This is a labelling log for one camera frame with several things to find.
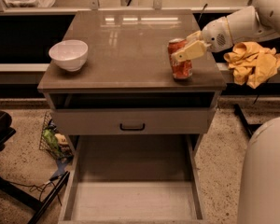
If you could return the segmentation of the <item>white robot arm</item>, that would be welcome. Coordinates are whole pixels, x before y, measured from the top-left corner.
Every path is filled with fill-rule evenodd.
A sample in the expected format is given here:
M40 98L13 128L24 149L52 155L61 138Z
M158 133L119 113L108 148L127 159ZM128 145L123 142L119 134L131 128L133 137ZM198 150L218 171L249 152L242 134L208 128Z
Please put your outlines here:
M207 51L232 49L224 60L234 82L256 88L277 74L280 54L259 42L280 38L280 0L250 0L249 6L209 22L170 55L174 64ZM242 169L237 224L280 224L280 118L256 129Z

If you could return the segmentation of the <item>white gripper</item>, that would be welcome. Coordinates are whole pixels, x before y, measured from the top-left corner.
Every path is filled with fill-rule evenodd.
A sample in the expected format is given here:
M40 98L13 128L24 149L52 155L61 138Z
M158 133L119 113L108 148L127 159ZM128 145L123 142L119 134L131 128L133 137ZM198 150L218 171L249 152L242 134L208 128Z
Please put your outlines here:
M171 57L181 63L202 57L209 49L211 52L221 52L232 47L231 32L226 17L210 21L202 31L187 36L185 47L174 52Z

